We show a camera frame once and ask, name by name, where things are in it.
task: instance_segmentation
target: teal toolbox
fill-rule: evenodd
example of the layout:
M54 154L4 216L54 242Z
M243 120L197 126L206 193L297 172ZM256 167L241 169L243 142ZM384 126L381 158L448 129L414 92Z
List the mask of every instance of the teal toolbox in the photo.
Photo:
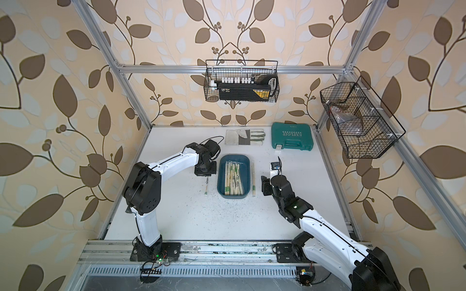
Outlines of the teal toolbox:
M312 150L311 127L308 124L274 122L272 124L272 147L282 149Z

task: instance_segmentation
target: metal vent grate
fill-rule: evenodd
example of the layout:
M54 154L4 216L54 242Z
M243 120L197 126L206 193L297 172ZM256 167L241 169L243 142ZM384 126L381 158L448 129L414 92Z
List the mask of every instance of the metal vent grate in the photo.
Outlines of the metal vent grate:
M139 276L139 265L99 265L89 270L90 276ZM295 278L293 266L160 266L162 276L167 277L273 277Z

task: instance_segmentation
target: plastic bag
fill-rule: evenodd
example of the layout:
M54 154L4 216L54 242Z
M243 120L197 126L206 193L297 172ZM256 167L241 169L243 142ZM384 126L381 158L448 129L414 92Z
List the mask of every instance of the plastic bag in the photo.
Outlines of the plastic bag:
M363 121L356 115L342 112L337 106L330 106L330 111L344 135L364 135Z

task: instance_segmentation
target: white tabletop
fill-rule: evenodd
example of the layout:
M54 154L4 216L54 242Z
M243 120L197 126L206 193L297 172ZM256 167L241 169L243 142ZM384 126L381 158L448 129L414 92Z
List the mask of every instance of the white tabletop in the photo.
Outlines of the white tabletop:
M160 127L153 128L140 156L146 164L162 160L192 142L209 137L225 136L222 127ZM244 199L225 199L217 192L217 175L194 175L194 167L187 168L162 184L161 201L157 206L157 221L164 240L289 240L302 232L279 213L272 196L263 196L260 176L270 176L270 163L277 162L271 145L270 127L264 127L264 144L225 145L221 154L244 154L254 161L256 196L252 187ZM306 200L331 224L348 234L343 215L333 191L317 144L311 151L282 149L283 175L290 181L296 196ZM105 239L132 240L138 234L132 214L125 213L122 199Z

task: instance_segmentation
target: black wire basket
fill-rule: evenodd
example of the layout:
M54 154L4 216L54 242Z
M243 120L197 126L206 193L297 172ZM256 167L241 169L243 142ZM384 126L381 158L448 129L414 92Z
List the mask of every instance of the black wire basket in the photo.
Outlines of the black wire basket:
M206 60L206 100L277 102L277 61Z
M359 77L356 82L340 82L320 91L325 112L348 158L380 158L406 133L375 91L381 103L372 104L365 93L371 88L366 86L367 82ZM393 117L397 129L389 125L380 110Z

